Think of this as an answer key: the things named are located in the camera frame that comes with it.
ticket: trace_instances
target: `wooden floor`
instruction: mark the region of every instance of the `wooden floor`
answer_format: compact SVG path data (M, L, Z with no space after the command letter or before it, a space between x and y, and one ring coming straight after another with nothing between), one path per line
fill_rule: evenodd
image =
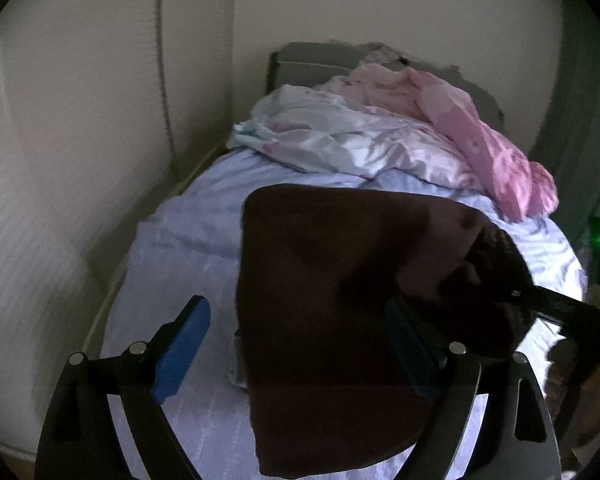
M33 480L33 462L8 455L3 455L2 458L20 480Z

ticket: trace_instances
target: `bed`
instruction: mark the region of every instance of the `bed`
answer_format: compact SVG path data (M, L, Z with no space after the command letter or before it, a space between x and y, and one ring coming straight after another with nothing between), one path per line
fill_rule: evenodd
M320 84L333 75L347 73L364 55L364 48L340 44L291 44L272 56L268 90L283 84ZM493 121L493 126L502 124L502 113L493 97L465 82L458 70L438 70L437 75L455 86L464 86L476 101L480 115ZM372 179L345 173L302 173L249 148L234 150L139 225L125 281L109 314L101 352L102 356L119 354L133 341L148 340L195 294L210 301L212 323L206 339L178 395L163 405L182 447L203 478L264 478L254 455L248 396L230 382L228 369L237 328L234 295L240 264L242 204L255 189L279 183L428 194L475 207L513 238L536 284L573 298L582 297L582 268L550 219L508 223L501 219L493 202L478 192L437 186L400 170L387 170ZM520 345L540 384L544 383L548 366L545 353L557 339L555 326L538 321ZM467 466L485 402L479 397L474 405L450 479L462 476ZM131 472L137 478L147 478L119 399L111 397L110 403ZM316 478L392 479L409 452L364 470Z

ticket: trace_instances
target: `crumpled bedding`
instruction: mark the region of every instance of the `crumpled bedding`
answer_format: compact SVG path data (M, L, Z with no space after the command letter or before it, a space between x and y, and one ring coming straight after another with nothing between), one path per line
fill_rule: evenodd
M284 85L234 126L228 146L247 146L309 173L373 179L388 168L455 189L482 190L462 153L430 124L355 100Z
M551 174L482 122L469 94L409 67L361 64L318 89L283 86L234 127L228 145L301 171L372 179L397 168L433 184L483 190L512 222L558 206Z

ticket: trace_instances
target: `blue gripper pad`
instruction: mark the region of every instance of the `blue gripper pad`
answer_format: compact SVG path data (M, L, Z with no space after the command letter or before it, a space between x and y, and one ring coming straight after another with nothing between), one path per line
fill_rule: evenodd
M200 297L189 318L155 367L152 394L158 404L178 393L210 324L211 307L205 298Z
M384 325L413 391L435 402L443 389L440 370L393 299L384 308Z

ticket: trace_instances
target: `pink blanket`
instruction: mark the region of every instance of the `pink blanket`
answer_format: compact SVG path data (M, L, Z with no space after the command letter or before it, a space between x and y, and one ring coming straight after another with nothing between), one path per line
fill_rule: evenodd
M551 174L483 123L469 94L433 74L363 64L320 89L432 124L458 147L510 221L547 216L558 207Z

